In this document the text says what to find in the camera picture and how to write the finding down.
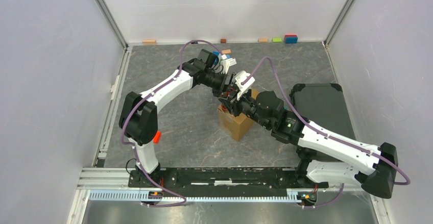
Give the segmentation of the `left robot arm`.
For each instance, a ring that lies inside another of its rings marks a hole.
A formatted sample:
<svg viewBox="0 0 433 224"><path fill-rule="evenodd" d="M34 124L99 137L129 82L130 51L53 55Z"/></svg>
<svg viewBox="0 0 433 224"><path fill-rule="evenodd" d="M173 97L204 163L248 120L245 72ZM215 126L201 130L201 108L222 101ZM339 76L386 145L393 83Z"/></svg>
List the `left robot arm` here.
<svg viewBox="0 0 433 224"><path fill-rule="evenodd" d="M136 170L148 187L160 182L160 163L154 151L154 144L160 138L158 113L174 98L197 85L211 88L214 96L223 94L228 87L228 70L234 65L235 58L202 49L198 57L183 62L171 76L155 87L127 94L119 119L121 142L132 146Z"/></svg>

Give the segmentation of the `brown cardboard express box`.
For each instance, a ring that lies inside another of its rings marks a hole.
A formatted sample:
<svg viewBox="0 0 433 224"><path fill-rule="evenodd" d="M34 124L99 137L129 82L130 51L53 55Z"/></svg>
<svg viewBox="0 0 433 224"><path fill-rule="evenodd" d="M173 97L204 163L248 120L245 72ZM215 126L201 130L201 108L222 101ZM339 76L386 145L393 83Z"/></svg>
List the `brown cardboard express box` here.
<svg viewBox="0 0 433 224"><path fill-rule="evenodd" d="M219 105L217 108L220 129L229 135L233 140L240 141L255 122L244 114L235 117L228 110Z"/></svg>

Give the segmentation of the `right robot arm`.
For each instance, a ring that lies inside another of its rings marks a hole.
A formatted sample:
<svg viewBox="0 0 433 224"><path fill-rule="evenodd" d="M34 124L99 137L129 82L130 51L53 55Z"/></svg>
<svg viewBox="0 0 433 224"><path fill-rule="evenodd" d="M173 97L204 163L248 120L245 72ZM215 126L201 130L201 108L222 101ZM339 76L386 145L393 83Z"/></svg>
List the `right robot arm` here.
<svg viewBox="0 0 433 224"><path fill-rule="evenodd" d="M247 116L270 131L277 141L309 148L336 159L334 162L309 159L306 166L295 173L299 186L308 187L313 182L352 183L376 197L392 197L398 165L394 145L387 142L367 144L329 131L285 109L283 100L273 91L260 92L253 98L251 91L237 95L232 90L224 92L218 100L231 115Z"/></svg>

